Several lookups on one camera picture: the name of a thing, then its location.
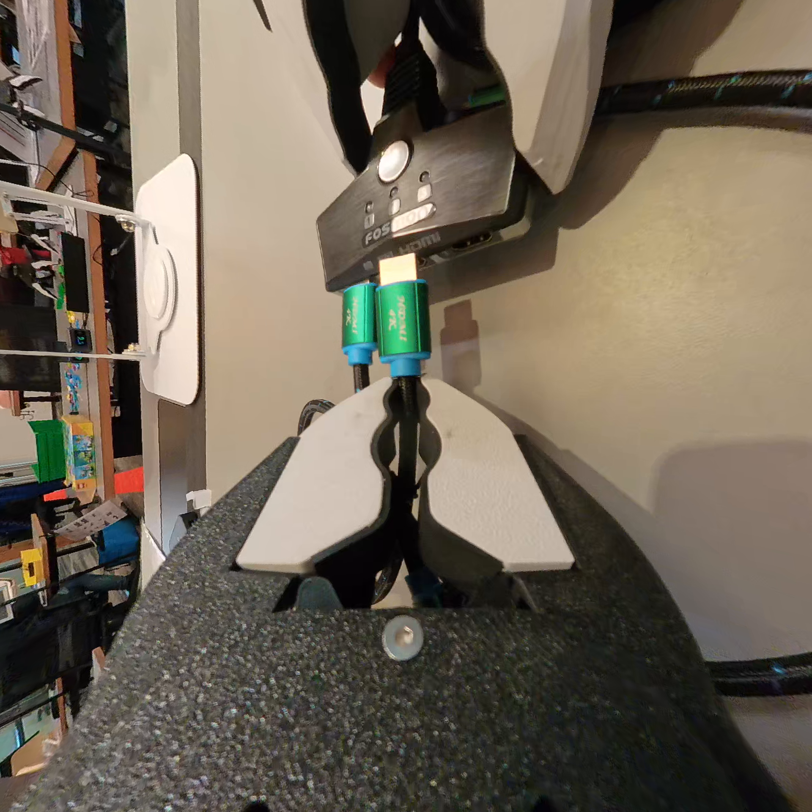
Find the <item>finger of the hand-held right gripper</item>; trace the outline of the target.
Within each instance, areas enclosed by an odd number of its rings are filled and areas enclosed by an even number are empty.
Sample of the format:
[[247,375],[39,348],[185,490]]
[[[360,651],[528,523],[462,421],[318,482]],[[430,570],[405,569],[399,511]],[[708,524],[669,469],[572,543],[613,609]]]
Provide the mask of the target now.
[[409,7],[408,1],[303,3],[330,122],[344,163],[355,175],[367,167],[372,146],[361,88],[401,35]]
[[523,191],[573,177],[594,115],[611,1],[473,2],[496,84],[472,94],[482,159]]

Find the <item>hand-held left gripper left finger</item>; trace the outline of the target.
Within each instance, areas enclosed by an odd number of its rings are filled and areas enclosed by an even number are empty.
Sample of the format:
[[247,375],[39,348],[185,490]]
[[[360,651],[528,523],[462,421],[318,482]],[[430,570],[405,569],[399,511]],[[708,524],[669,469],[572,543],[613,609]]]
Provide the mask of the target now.
[[407,490],[392,470],[402,415],[401,387],[382,379],[317,418],[296,438],[236,567],[300,583],[318,576],[342,607],[375,607],[379,574],[407,544]]

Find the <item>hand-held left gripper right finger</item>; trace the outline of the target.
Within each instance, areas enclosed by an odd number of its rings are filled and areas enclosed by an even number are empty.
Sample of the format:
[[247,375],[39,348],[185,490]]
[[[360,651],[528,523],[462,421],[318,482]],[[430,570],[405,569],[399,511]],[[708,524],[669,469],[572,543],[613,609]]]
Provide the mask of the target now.
[[446,382],[419,391],[417,545],[446,606],[533,606],[527,576],[576,563],[511,429]]

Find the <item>black HDMI switch box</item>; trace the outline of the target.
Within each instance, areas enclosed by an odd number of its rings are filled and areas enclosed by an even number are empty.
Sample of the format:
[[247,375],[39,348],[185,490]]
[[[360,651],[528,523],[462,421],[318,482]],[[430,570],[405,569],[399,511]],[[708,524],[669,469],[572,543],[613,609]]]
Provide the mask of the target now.
[[317,219],[324,286],[343,291],[413,253],[418,272],[523,237],[535,175],[513,146],[508,108],[398,135]]

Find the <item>blue object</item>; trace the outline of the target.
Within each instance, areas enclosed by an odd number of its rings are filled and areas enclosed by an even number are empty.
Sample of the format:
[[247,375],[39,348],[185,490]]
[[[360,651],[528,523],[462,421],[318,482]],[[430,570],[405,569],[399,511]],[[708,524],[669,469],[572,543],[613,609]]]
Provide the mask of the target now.
[[139,558],[139,525],[133,516],[108,525],[93,534],[98,563],[103,567],[114,567]]

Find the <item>white rounded pad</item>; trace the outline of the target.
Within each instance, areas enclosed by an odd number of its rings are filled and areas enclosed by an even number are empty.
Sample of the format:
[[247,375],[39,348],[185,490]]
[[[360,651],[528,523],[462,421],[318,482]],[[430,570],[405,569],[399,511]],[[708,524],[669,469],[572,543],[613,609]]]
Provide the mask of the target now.
[[158,398],[188,407],[200,388],[198,172],[187,154],[137,194],[136,267],[140,375]]

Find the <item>printed paper sheet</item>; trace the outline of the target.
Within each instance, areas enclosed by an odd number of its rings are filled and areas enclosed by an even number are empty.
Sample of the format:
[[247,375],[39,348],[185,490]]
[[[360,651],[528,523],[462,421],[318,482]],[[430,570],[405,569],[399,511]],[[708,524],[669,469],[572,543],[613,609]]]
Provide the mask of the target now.
[[92,506],[76,519],[57,527],[55,535],[73,543],[82,542],[128,516],[129,512],[121,502],[116,499],[107,500]]

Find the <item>colourful printed box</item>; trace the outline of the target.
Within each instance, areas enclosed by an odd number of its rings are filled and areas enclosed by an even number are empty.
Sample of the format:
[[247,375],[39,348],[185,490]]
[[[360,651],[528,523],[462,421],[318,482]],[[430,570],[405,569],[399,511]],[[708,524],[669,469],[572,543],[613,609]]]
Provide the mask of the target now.
[[81,415],[64,415],[63,446],[66,484],[76,491],[96,490],[96,447],[93,422]]

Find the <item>green box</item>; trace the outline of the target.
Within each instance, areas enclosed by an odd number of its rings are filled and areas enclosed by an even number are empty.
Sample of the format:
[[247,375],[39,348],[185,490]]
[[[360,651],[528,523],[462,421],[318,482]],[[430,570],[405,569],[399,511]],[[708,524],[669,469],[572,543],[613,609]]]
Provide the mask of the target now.
[[32,466],[38,483],[64,481],[66,454],[63,422],[61,420],[28,421],[36,445],[36,461]]

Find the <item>black flat device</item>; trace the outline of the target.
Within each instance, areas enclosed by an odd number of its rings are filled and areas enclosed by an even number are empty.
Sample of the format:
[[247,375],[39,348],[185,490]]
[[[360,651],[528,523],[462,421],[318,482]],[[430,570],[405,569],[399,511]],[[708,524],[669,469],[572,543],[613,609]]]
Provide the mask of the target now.
[[60,234],[63,257],[64,300],[66,310],[91,312],[85,241],[67,232]]

